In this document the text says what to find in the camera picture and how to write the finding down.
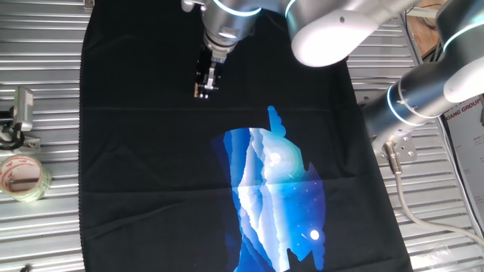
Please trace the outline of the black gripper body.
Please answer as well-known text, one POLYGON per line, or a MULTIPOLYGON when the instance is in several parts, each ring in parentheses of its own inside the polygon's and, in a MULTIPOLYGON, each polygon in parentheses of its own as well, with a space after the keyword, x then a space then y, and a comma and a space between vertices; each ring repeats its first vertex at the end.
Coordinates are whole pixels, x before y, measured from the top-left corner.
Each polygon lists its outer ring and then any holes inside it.
POLYGON ((217 91, 222 77, 222 64, 213 60, 213 53, 202 45, 197 60, 195 91, 217 91))

